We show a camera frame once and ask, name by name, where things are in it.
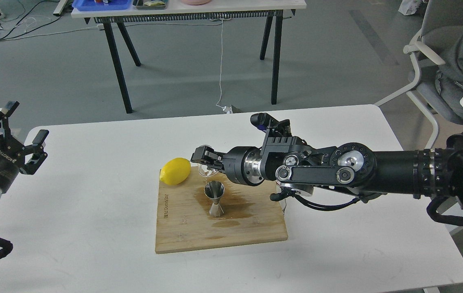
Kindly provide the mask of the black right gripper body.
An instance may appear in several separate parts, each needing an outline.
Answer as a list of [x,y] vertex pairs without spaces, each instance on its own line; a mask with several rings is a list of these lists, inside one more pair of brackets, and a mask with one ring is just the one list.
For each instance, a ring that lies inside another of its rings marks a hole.
[[260,173],[260,149],[237,146],[223,156],[224,173],[236,184],[258,186],[264,178]]

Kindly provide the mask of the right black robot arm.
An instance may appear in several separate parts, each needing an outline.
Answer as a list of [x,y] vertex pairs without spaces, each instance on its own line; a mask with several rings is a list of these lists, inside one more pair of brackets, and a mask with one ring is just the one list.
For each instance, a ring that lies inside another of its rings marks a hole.
[[272,201],[288,197],[317,211],[336,211],[386,193],[431,198],[427,214],[438,223],[463,227],[463,132],[444,149],[377,151],[351,142],[315,149],[293,136],[290,121],[267,113],[250,122],[265,133],[261,148],[237,146],[226,153],[207,145],[191,161],[226,174],[236,184],[278,182]]

